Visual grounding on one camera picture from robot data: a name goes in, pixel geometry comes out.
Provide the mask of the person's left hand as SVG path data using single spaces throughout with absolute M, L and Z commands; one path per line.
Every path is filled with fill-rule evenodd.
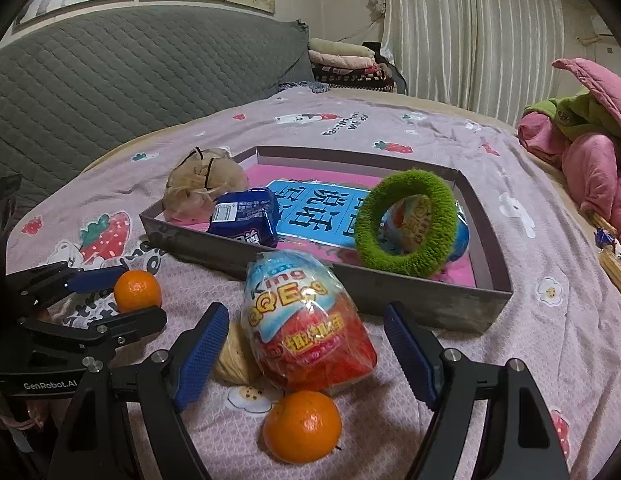
M 0 392 L 0 429 L 41 429 L 49 412 L 50 403 L 46 400 L 7 400 Z

